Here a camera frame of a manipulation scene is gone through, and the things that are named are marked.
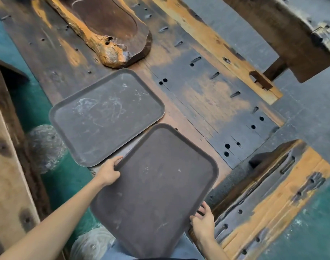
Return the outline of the carved root wood tea tray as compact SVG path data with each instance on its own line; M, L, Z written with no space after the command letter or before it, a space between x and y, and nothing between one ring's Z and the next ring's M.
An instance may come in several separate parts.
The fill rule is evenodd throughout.
M151 31L124 0L44 1L84 40L106 67L126 68L151 51Z

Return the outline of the grey stone table base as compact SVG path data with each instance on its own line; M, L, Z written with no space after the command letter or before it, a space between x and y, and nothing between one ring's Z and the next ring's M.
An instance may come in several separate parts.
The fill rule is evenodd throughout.
M115 237L103 226L79 236L73 243L69 260L101 260Z
M55 169L68 150L52 125L39 125L28 133L26 139L30 152L40 174Z

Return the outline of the person's left hand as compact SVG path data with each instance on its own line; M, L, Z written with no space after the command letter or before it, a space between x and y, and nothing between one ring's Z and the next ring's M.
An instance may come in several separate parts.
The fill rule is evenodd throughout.
M113 184L116 179L111 179L111 170L115 170L115 166L122 158L123 156L116 156L104 162L99 171L96 173L94 182L103 187Z

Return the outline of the person's right hand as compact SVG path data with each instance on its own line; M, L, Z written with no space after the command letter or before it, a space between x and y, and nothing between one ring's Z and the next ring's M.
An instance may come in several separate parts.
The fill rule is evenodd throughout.
M199 220L196 223L191 223L196 238L199 239L205 235L214 236L214 216L209 205L205 201L203 201L202 205L199 207L194 216L203 216L202 220Z

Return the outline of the person's right forearm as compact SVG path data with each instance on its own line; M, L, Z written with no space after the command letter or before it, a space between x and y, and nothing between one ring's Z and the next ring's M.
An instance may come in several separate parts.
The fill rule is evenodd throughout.
M198 239L198 243L206 260L230 260L214 236L202 236Z

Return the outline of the scuffed grey rectangular serving tray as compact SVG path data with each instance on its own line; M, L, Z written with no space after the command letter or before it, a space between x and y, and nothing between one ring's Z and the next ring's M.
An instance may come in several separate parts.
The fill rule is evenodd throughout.
M49 119L75 162L93 167L165 114L131 69L120 69L54 105Z

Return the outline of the weathered wooden bench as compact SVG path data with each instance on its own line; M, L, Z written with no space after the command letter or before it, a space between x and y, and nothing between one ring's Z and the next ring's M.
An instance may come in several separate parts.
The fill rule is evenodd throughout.
M290 69L304 83L330 67L330 22L315 23L288 0L222 0L278 54L263 75L270 81Z
M227 258L256 260L329 178L330 164L301 139L258 148L206 198Z
M12 73L26 74L0 61ZM0 69L0 256L1 260L56 260L62 245L51 240L54 226L43 220L51 214L49 198L34 165L28 141Z

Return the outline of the person's blue jeans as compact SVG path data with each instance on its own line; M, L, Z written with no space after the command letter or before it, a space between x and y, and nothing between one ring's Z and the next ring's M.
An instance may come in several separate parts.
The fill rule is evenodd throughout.
M197 247L184 233L169 258L136 258L117 240L106 250L100 260L205 260Z

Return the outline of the person's left forearm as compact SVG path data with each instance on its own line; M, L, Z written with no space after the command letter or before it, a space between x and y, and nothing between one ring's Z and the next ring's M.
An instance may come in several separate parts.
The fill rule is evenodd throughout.
M56 260L93 198L107 184L95 177L7 249L0 260Z

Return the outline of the dark brown rectangular serving tray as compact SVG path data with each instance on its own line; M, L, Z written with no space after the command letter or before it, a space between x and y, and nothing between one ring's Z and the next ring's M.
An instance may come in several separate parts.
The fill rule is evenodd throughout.
M120 177L90 209L139 259L171 255L219 175L210 155L165 123L154 125L116 169Z

